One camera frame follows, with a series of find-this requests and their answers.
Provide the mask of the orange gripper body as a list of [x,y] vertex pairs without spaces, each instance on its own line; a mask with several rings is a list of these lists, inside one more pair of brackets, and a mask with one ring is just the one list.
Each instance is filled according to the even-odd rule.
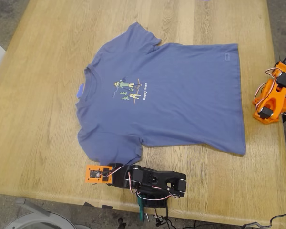
[[275,65],[274,77],[279,77],[283,72],[286,73],[286,65],[283,62],[278,62]]

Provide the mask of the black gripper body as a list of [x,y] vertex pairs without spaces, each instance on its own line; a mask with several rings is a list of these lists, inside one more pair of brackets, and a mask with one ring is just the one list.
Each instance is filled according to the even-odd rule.
[[118,187],[118,188],[134,188],[134,182],[131,180],[131,186],[129,185],[129,175],[133,174],[134,165],[123,165],[120,163],[110,163],[108,166],[113,167],[113,171],[116,171],[112,175],[108,176],[112,179],[108,186]]

